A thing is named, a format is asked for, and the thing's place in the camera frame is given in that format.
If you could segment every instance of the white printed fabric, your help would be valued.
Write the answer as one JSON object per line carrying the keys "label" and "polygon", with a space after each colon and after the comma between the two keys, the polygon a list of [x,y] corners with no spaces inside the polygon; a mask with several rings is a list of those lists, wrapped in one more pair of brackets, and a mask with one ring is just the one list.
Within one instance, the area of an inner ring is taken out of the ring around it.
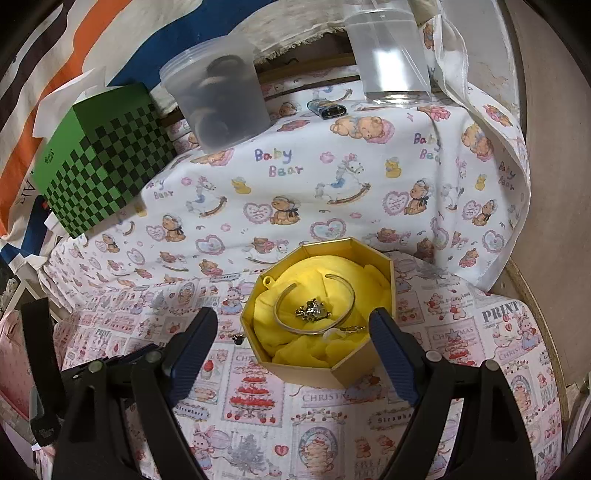
{"label": "white printed fabric", "polygon": [[[397,322],[425,349],[462,365],[494,358],[526,425],[538,479],[561,456],[560,407],[548,352],[527,306],[485,294],[460,277],[402,252],[395,261]],[[241,272],[93,296],[54,334],[63,368],[166,344],[198,309],[216,310],[217,338],[189,397],[174,414],[210,479],[377,479],[412,413],[384,367],[346,390],[285,384],[256,364],[246,341],[235,346],[239,314],[257,274]],[[462,409],[450,408],[428,478],[444,474]],[[142,473],[159,478],[139,426],[129,436]],[[51,459],[44,458],[46,471]]]}
{"label": "white printed fabric", "polygon": [[[472,95],[521,144],[510,113]],[[306,108],[318,97],[350,115],[322,120]],[[102,290],[255,270],[299,245],[352,236],[487,290],[521,229],[529,185],[495,130],[449,99],[436,103],[367,104],[361,82],[269,100],[269,130],[217,154],[180,155],[127,207],[62,240],[41,279],[72,309]]]}

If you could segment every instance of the yellow tissue paper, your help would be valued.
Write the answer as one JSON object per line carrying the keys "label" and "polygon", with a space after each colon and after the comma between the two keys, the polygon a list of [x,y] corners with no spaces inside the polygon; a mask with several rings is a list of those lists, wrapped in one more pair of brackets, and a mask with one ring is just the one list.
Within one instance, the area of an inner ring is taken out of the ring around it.
{"label": "yellow tissue paper", "polygon": [[[279,278],[266,277],[267,290],[255,300],[253,327],[262,347],[273,363],[297,367],[331,368],[351,354],[369,333],[348,334],[345,338],[324,340],[322,335],[297,335],[282,328],[274,319],[277,298],[292,283],[297,287],[283,299],[279,317],[286,325],[302,330],[320,330],[340,317],[350,305],[351,294],[340,281],[326,278],[334,274],[347,280],[355,291],[355,305],[349,318],[341,325],[366,326],[369,314],[377,307],[391,312],[390,282],[373,265],[360,265],[334,255],[310,257],[285,270]],[[316,298],[332,313],[318,322],[305,322],[296,317],[296,310]]]}

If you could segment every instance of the checkerboard pattern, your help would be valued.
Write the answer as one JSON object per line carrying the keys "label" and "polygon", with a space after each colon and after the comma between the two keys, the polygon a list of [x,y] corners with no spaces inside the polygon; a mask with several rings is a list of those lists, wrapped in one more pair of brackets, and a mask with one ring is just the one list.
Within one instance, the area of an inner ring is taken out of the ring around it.
{"label": "checkerboard pattern", "polygon": [[117,212],[174,158],[154,105],[124,113],[88,132],[47,188],[47,199],[76,237]]}

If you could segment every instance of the gold gift box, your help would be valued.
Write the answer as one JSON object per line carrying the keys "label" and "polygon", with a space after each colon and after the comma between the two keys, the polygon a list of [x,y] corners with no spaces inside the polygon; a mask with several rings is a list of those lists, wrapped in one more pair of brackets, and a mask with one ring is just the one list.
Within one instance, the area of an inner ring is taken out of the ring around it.
{"label": "gold gift box", "polygon": [[[379,363],[379,356],[370,338],[362,343],[354,352],[343,358],[332,368],[294,367],[293,365],[274,364],[271,357],[261,346],[252,327],[252,317],[256,298],[267,288],[263,278],[278,278],[285,270],[305,258],[320,255],[336,255],[347,258],[364,267],[375,266],[394,286],[394,265],[392,261],[367,245],[354,238],[319,242],[298,247],[273,267],[265,270],[256,280],[252,293],[240,320],[246,337],[254,351],[256,360],[267,370],[281,378],[284,382],[318,388],[347,388],[363,374],[367,374]],[[392,313],[396,312],[395,288],[392,288]]]}

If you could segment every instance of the pink patterned tablecloth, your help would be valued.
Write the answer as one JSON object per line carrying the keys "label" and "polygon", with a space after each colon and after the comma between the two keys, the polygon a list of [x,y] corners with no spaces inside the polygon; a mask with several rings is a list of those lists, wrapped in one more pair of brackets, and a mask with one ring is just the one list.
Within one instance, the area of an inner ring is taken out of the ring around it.
{"label": "pink patterned tablecloth", "polygon": [[[538,478],[561,455],[556,383],[539,330],[518,300],[485,294],[460,277],[401,252],[395,261],[397,322],[425,349],[458,364],[495,358],[527,427]],[[174,409],[209,478],[265,480],[377,479],[412,410],[383,366],[346,390],[283,383],[260,365],[247,343],[235,346],[239,314],[258,272],[129,288],[94,297],[61,322],[55,343],[63,368],[105,355],[166,344],[202,306],[218,313],[217,338],[189,397]],[[429,478],[442,476],[462,402],[454,402]],[[129,434],[142,473],[159,478],[137,419]],[[43,464],[50,470],[50,460]]]}

